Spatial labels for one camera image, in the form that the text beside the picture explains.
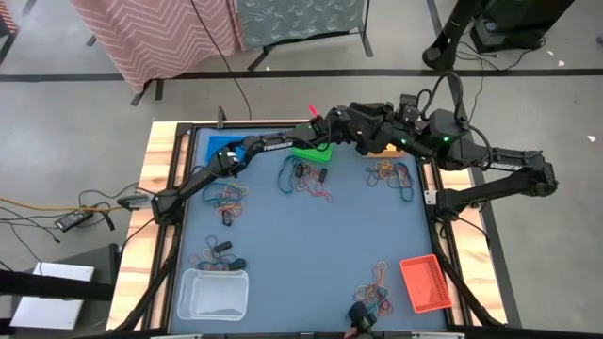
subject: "table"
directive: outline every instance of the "table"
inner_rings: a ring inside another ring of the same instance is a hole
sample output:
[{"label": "table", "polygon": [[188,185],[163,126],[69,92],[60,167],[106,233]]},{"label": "table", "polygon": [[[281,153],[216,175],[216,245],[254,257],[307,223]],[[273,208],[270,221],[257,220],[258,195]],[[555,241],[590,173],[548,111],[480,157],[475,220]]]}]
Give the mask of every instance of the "table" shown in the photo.
[{"label": "table", "polygon": [[[275,121],[228,121],[227,123],[253,125],[274,122]],[[215,124],[216,122],[199,121],[197,123]],[[152,191],[163,189],[168,182],[168,174],[171,166],[176,173],[175,183],[178,184],[182,180],[184,164],[187,157],[187,140],[189,136],[183,136],[181,144],[176,145],[176,147],[179,148],[179,150],[176,150],[176,154],[179,154],[179,156],[174,157],[172,160],[172,150],[174,148],[177,126],[181,127],[181,131],[179,132],[186,130],[186,128],[182,129],[184,124],[179,124],[179,122],[154,123],[140,177],[141,186]],[[445,187],[464,189],[472,185],[471,177],[467,170],[455,172],[441,171],[441,177]],[[431,168],[427,168],[426,170],[426,179],[429,188],[435,189],[436,181],[432,176]],[[138,230],[139,227],[151,217],[152,212],[150,210],[135,212],[132,216],[128,234]],[[461,214],[461,217],[483,227],[477,209],[467,208]],[[490,314],[497,320],[505,322],[505,310],[498,289],[491,254],[483,235],[461,221],[453,222],[452,228],[454,230],[456,249],[458,251],[465,282]],[[158,227],[152,223],[128,243],[123,254],[120,274],[107,322],[108,329],[115,328],[125,319],[128,312],[136,305],[139,297],[146,289],[151,275],[154,253],[157,250],[157,235],[159,233]],[[168,228],[165,231],[166,244],[161,253],[163,257],[167,255],[167,251],[169,250],[172,234],[172,228]],[[454,286],[451,285],[450,282],[448,282],[448,288],[453,299],[452,314],[454,323],[463,324],[461,304],[457,299]],[[166,306],[163,298],[166,292],[170,291],[166,290],[164,284],[154,300],[153,315],[147,320],[147,324],[150,328],[158,328],[162,324],[161,311]],[[478,324],[475,317],[473,322],[474,324]]]}]

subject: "rubber band pile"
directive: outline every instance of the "rubber band pile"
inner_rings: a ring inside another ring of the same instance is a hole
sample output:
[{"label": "rubber band pile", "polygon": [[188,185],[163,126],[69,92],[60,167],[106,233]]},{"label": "rubber band pile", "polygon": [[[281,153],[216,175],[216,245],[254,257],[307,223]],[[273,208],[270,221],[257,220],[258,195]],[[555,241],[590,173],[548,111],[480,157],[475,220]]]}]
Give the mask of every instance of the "rubber band pile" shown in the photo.
[{"label": "rubber band pile", "polygon": [[413,200],[415,182],[404,163],[397,162],[392,165],[388,160],[381,160],[376,162],[372,168],[367,168],[367,172],[368,186],[374,187],[384,179],[388,186],[399,189],[399,195],[405,202]]},{"label": "rubber band pile", "polygon": [[204,202],[213,204],[216,216],[222,219],[224,225],[230,226],[243,213],[243,197],[248,193],[246,186],[237,183],[211,183],[204,189],[201,197]]},{"label": "rubber band pile", "polygon": [[[286,187],[283,187],[283,176],[289,164],[291,168],[286,179]],[[316,170],[312,165],[302,161],[297,156],[290,155],[283,161],[283,166],[277,178],[277,186],[285,194],[293,193],[294,190],[308,192],[315,198],[324,197],[327,202],[333,202],[331,193],[324,189],[325,175],[326,169]]]},{"label": "rubber band pile", "polygon": [[369,312],[377,315],[391,315],[394,312],[394,305],[388,300],[391,291],[383,286],[386,270],[387,263],[379,262],[372,269],[373,276],[377,281],[356,287],[356,293],[354,293],[354,300],[362,301]]},{"label": "rubber band pile", "polygon": [[238,259],[233,254],[216,252],[215,248],[218,246],[218,239],[214,235],[208,236],[205,239],[205,244],[207,244],[209,248],[204,249],[202,252],[203,259],[197,254],[190,254],[188,256],[188,262],[200,270],[225,271],[228,270],[229,264]]}]

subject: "clear plastic container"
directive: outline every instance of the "clear plastic container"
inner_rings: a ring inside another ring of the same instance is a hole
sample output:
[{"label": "clear plastic container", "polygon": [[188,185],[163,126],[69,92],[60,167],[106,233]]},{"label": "clear plastic container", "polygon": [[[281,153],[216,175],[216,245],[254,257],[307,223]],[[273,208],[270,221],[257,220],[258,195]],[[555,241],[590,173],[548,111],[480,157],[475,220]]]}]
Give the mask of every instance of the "clear plastic container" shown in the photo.
[{"label": "clear plastic container", "polygon": [[247,313],[248,294],[245,271],[188,269],[182,276],[177,313],[185,320],[238,321]]}]

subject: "green patterned fabric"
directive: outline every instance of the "green patterned fabric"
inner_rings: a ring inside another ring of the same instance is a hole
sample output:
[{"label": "green patterned fabric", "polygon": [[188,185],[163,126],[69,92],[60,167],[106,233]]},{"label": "green patterned fabric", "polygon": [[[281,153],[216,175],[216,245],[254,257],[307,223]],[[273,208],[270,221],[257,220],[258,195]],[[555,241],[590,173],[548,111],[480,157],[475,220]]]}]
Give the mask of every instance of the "green patterned fabric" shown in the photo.
[{"label": "green patterned fabric", "polygon": [[349,31],[362,22],[364,0],[237,0],[247,47]]}]

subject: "red marker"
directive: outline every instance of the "red marker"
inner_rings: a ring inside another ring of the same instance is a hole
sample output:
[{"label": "red marker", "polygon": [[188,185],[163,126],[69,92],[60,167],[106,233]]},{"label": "red marker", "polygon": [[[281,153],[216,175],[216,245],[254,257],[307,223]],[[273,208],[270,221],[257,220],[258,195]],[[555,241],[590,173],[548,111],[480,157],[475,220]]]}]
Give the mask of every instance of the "red marker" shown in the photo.
[{"label": "red marker", "polygon": [[317,110],[312,105],[309,105],[309,108],[310,108],[310,113],[312,113],[312,116],[316,117],[318,115]]}]

